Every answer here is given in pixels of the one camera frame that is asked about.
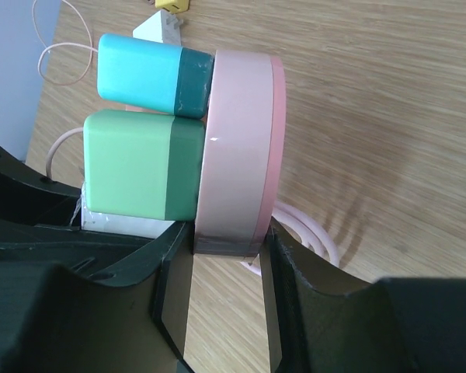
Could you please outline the yellow small plug adapter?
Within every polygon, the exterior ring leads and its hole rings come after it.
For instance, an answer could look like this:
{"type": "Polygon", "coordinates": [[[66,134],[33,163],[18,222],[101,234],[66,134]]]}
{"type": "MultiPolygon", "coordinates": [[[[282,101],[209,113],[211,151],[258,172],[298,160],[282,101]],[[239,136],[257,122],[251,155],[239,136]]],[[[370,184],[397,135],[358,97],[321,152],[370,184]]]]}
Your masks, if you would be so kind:
{"type": "Polygon", "coordinates": [[[155,8],[164,9],[172,14],[185,12],[190,7],[190,0],[155,0],[155,8]]]}

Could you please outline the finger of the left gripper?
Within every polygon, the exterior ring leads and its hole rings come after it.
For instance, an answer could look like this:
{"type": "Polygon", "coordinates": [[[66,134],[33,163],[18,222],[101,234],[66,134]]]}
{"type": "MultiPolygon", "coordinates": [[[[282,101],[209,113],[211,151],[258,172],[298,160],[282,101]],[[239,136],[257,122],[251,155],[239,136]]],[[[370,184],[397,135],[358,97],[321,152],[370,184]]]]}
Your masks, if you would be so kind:
{"type": "Polygon", "coordinates": [[[0,146],[0,261],[105,268],[150,241],[84,231],[81,191],[31,169],[0,146]]]}

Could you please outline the white square charger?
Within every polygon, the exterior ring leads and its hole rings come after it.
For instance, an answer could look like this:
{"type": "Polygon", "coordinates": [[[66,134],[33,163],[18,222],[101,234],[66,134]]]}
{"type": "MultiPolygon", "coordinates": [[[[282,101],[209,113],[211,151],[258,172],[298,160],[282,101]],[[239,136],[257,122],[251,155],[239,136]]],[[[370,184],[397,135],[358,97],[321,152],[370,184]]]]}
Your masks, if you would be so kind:
{"type": "Polygon", "coordinates": [[[132,36],[137,39],[181,46],[180,27],[183,21],[161,9],[137,26],[132,36]]]}

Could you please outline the pink round socket base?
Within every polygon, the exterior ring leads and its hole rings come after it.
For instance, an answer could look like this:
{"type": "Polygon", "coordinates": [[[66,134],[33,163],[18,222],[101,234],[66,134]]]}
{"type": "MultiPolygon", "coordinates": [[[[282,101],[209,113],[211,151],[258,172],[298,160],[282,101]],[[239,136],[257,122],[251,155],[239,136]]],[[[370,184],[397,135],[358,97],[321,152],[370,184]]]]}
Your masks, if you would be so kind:
{"type": "Polygon", "coordinates": [[[280,179],[287,94],[278,57],[219,50],[210,91],[194,251],[255,257],[280,179]]]}

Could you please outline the teal plug adapter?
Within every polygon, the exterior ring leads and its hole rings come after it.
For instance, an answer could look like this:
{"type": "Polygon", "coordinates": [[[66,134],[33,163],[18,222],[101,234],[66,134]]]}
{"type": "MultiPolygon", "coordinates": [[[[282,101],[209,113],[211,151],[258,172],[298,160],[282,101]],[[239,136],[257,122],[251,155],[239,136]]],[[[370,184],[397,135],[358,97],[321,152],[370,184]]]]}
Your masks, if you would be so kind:
{"type": "Polygon", "coordinates": [[[214,56],[173,44],[106,33],[99,39],[101,98],[180,117],[207,112],[214,56]]]}

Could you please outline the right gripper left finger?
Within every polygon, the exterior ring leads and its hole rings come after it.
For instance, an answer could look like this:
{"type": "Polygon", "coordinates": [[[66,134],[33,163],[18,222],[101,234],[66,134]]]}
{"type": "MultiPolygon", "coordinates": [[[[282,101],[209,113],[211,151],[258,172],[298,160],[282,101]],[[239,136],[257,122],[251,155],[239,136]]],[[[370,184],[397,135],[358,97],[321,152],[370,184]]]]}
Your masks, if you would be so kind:
{"type": "Polygon", "coordinates": [[[0,372],[188,372],[192,245],[0,221],[0,372]]]}

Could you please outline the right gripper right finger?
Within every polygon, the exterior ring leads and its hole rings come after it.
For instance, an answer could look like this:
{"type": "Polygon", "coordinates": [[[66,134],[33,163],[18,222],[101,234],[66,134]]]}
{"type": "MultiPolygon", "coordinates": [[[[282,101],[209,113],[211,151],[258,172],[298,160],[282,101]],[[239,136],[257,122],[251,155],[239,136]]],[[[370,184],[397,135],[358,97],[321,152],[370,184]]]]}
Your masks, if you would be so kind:
{"type": "Polygon", "coordinates": [[[273,372],[466,372],[466,279],[367,283],[272,227],[260,252],[273,372]]]}

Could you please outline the green plug adapter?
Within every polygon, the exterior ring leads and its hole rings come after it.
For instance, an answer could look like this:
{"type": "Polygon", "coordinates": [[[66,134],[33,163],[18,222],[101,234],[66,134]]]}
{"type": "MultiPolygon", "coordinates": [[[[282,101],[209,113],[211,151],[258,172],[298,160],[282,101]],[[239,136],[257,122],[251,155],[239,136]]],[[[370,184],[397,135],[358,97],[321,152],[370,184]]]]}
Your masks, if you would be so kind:
{"type": "Polygon", "coordinates": [[[204,141],[201,120],[126,110],[91,114],[83,127],[88,209],[192,221],[204,141]]]}

